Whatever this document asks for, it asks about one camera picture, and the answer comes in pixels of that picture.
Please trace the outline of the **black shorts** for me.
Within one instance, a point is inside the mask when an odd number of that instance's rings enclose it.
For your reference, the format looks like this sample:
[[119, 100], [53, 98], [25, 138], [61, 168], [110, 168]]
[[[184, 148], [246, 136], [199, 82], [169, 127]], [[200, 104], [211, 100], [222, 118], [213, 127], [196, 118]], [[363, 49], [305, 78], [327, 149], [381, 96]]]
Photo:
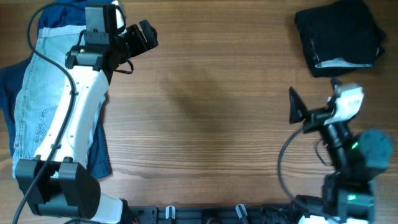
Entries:
[[386, 33], [363, 1], [337, 1], [295, 14], [303, 54], [315, 78], [371, 68], [384, 52]]

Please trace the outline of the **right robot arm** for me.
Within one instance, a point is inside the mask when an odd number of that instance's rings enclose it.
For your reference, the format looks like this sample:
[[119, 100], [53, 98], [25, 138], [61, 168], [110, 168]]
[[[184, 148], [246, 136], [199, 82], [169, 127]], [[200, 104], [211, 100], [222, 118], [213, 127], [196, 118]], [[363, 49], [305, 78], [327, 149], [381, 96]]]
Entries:
[[300, 133], [318, 132], [335, 171], [324, 178], [322, 197], [306, 195], [288, 197], [308, 217], [322, 217], [334, 223], [351, 220], [374, 221], [374, 179], [389, 167], [394, 145], [383, 130], [368, 129], [357, 135], [349, 122], [360, 111], [364, 92], [357, 83], [331, 79], [333, 95], [322, 108], [310, 110], [294, 88], [289, 88], [291, 124], [303, 126], [282, 146], [287, 146]]

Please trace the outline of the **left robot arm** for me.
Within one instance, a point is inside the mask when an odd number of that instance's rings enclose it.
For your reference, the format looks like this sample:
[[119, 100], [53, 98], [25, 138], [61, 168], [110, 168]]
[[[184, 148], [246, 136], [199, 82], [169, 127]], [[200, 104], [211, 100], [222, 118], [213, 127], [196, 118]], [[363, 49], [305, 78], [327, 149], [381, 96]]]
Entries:
[[86, 169], [86, 144], [113, 73], [157, 47], [157, 31], [147, 20], [128, 26], [118, 2], [89, 4], [83, 12], [86, 27], [60, 66], [66, 80], [47, 136], [33, 158], [16, 166], [21, 205], [71, 222], [137, 223], [128, 203], [103, 194]]

